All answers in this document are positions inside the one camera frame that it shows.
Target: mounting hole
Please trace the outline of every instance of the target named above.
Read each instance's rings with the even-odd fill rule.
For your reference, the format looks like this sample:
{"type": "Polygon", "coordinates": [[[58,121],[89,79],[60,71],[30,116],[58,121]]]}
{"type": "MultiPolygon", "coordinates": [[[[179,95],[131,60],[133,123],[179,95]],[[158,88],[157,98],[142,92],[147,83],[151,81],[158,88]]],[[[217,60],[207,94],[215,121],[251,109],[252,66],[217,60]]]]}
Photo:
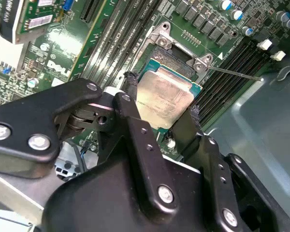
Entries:
{"type": "Polygon", "coordinates": [[[221,182],[224,183],[224,184],[227,183],[227,180],[226,180],[225,178],[223,178],[223,177],[221,177],[220,180],[221,180],[221,182]]]}
{"type": "Polygon", "coordinates": [[[233,31],[231,34],[232,37],[236,37],[237,36],[237,31],[233,31]]]}
{"type": "Polygon", "coordinates": [[[141,129],[141,133],[142,133],[142,134],[146,134],[146,133],[147,133],[147,129],[142,128],[142,129],[141,129]]]}
{"type": "Polygon", "coordinates": [[[150,144],[147,144],[146,149],[147,149],[148,151],[153,151],[153,150],[154,150],[153,146],[150,145],[150,144]]]}
{"type": "Polygon", "coordinates": [[[99,125],[104,125],[106,123],[106,121],[107,121],[107,117],[105,117],[105,116],[98,117],[99,125]]]}

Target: black plastic bracket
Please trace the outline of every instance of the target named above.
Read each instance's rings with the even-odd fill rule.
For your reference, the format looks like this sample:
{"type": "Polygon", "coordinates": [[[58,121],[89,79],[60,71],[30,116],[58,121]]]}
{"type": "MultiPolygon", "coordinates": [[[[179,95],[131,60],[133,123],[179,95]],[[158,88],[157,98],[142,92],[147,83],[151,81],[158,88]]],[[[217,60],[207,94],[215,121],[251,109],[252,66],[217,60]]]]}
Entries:
{"type": "Polygon", "coordinates": [[[141,120],[129,95],[117,93],[114,110],[117,117],[114,134],[99,133],[99,163],[110,159],[116,146],[125,141],[143,212],[155,223],[167,223],[177,213],[179,201],[154,133],[149,123],[141,120]],[[161,186],[171,191],[171,202],[166,203],[159,196],[161,186]]]}
{"type": "Polygon", "coordinates": [[[232,172],[240,214],[250,230],[290,232],[290,218],[245,161],[235,154],[224,160],[232,172]]]}
{"type": "Polygon", "coordinates": [[[197,136],[196,141],[199,147],[187,164],[203,174],[203,208],[207,227],[213,231],[243,231],[231,172],[216,141],[207,135],[197,136]]]}
{"type": "Polygon", "coordinates": [[[94,83],[78,79],[0,106],[0,125],[11,131],[9,137],[0,140],[0,172],[29,178],[46,175],[59,154],[60,125],[66,124],[75,107],[101,95],[102,90],[94,83]],[[36,150],[28,145],[29,138],[39,134],[50,141],[48,149],[36,150]]]}

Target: silver metal plate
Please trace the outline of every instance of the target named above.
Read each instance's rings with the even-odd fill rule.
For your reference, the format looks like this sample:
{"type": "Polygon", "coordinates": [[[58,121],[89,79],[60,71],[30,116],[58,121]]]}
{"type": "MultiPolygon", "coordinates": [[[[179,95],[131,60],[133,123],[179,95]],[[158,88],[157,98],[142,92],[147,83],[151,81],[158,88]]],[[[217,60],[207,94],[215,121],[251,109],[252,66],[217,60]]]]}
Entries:
{"type": "Polygon", "coordinates": [[[144,73],[137,90],[139,113],[154,129],[169,129],[183,114],[194,96],[192,84],[163,67],[144,73]]]}

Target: integrated circuit chip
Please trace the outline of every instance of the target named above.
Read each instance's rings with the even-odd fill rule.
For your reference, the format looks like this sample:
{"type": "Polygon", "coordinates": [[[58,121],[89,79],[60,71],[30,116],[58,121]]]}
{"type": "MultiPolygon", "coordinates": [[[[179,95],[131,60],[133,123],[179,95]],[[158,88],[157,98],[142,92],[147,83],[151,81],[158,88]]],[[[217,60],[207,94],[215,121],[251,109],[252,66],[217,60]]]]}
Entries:
{"type": "Polygon", "coordinates": [[[203,15],[199,15],[196,20],[194,21],[194,25],[197,27],[197,28],[200,28],[202,26],[202,24],[204,23],[205,21],[205,17],[203,15]]]}
{"type": "Polygon", "coordinates": [[[187,11],[187,13],[186,13],[186,15],[185,15],[185,19],[187,20],[187,21],[191,21],[191,20],[193,20],[194,19],[194,17],[197,15],[197,10],[196,9],[194,9],[193,7],[191,7],[188,11],[187,11]]]}
{"type": "Polygon", "coordinates": [[[212,40],[216,40],[219,35],[221,35],[221,30],[218,28],[215,28],[209,35],[209,38],[211,38],[212,40]]]}
{"type": "Polygon", "coordinates": [[[186,1],[181,1],[178,6],[176,7],[175,11],[180,15],[183,15],[186,10],[188,9],[189,5],[186,1]]]}
{"type": "Polygon", "coordinates": [[[142,120],[154,129],[169,129],[201,87],[151,59],[138,84],[136,105],[142,120]]]}
{"type": "Polygon", "coordinates": [[[210,21],[208,21],[207,23],[205,23],[204,27],[201,29],[201,31],[204,33],[204,34],[208,34],[211,29],[213,28],[214,24],[211,23],[210,21]]]}
{"type": "Polygon", "coordinates": [[[224,34],[220,39],[218,39],[217,43],[220,45],[220,46],[223,46],[226,44],[226,42],[229,40],[229,37],[224,34]]]}

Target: metal lever arm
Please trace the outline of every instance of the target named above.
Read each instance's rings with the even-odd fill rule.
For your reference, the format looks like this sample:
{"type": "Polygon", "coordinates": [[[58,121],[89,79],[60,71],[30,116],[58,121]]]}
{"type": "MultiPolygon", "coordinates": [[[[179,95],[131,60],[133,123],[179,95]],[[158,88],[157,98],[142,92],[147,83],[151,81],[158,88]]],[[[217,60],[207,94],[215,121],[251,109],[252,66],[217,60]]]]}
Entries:
{"type": "Polygon", "coordinates": [[[94,83],[78,79],[0,106],[0,125],[11,131],[0,140],[0,172],[29,178],[48,174],[59,154],[60,125],[66,124],[73,108],[101,95],[94,83]],[[65,117],[57,120],[59,115],[65,117]],[[35,135],[42,135],[49,146],[43,150],[29,146],[35,135]]]}

